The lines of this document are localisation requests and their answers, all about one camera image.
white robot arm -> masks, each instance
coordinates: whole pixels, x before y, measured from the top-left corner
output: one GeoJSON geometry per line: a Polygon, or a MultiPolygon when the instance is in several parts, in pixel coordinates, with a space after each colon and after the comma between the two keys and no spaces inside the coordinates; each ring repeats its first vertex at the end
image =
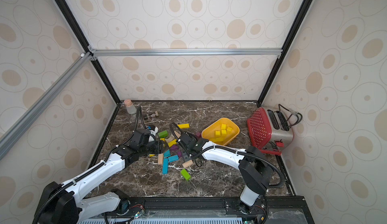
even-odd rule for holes
{"type": "MultiPolygon", "coordinates": [[[[155,133],[155,130],[153,134],[145,129],[136,130],[129,144],[117,146],[105,160],[75,178],[61,184],[53,182],[47,185],[38,204],[36,222],[60,224],[61,220],[66,220],[66,223],[75,224],[104,212],[116,210],[124,214],[128,210],[128,201],[121,191],[87,199],[84,197],[104,180],[137,161],[140,156],[164,152],[163,141],[154,140],[151,136],[155,133]]],[[[254,205],[259,195],[270,188],[268,183],[273,174],[271,163],[253,146],[248,149],[228,148],[207,139],[197,140],[184,132],[178,143],[192,159],[214,160],[240,170],[246,183],[240,200],[246,207],[254,205]]]]}

toaster slot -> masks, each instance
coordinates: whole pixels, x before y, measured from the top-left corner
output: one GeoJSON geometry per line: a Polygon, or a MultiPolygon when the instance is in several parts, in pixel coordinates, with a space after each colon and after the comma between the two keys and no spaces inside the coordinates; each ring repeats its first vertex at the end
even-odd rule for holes
{"type": "Polygon", "coordinates": [[[288,131],[290,129],[288,123],[286,122],[285,116],[280,111],[276,111],[279,121],[281,121],[282,130],[288,131]]]}
{"type": "Polygon", "coordinates": [[[276,116],[274,115],[274,112],[272,110],[267,110],[267,113],[268,113],[268,116],[271,120],[271,124],[273,124],[274,129],[278,130],[279,125],[278,125],[278,121],[276,119],[276,116]]]}

vent grille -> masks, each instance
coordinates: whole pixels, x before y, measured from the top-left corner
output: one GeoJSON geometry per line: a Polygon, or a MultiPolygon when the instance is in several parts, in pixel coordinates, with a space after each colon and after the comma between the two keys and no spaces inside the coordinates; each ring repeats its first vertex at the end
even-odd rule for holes
{"type": "Polygon", "coordinates": [[[270,140],[271,128],[265,110],[263,108],[256,110],[249,121],[254,141],[259,145],[267,144],[270,140]]]}
{"type": "MultiPolygon", "coordinates": [[[[115,222],[126,221],[128,219],[109,219],[110,224],[115,222]]],[[[149,218],[137,219],[130,222],[130,224],[242,224],[242,218],[233,217],[219,217],[219,218],[149,218]]],[[[79,224],[105,224],[103,218],[90,218],[80,222],[79,224]]]]}

yellow bowl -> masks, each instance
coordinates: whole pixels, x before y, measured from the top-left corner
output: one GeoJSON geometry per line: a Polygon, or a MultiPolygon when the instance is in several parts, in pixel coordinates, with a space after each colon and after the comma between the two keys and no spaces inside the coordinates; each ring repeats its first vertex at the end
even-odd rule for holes
{"type": "Polygon", "coordinates": [[[217,142],[216,144],[226,146],[232,139],[239,134],[239,127],[228,118],[220,118],[212,123],[209,127],[202,131],[202,138],[210,139],[215,137],[215,131],[220,131],[222,124],[226,124],[227,127],[231,127],[233,130],[227,133],[223,142],[217,142]]]}

green block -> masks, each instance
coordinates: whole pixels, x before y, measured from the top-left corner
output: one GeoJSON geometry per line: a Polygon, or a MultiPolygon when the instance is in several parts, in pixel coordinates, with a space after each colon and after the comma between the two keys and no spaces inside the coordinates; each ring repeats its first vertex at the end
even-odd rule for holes
{"type": "Polygon", "coordinates": [[[165,138],[166,136],[168,136],[168,132],[167,130],[165,130],[165,131],[159,132],[158,135],[160,138],[163,138],[163,137],[165,138]]]}
{"type": "Polygon", "coordinates": [[[182,175],[187,181],[190,180],[191,175],[187,172],[187,170],[182,169],[182,170],[180,171],[180,173],[181,173],[181,175],[182,175]]]}

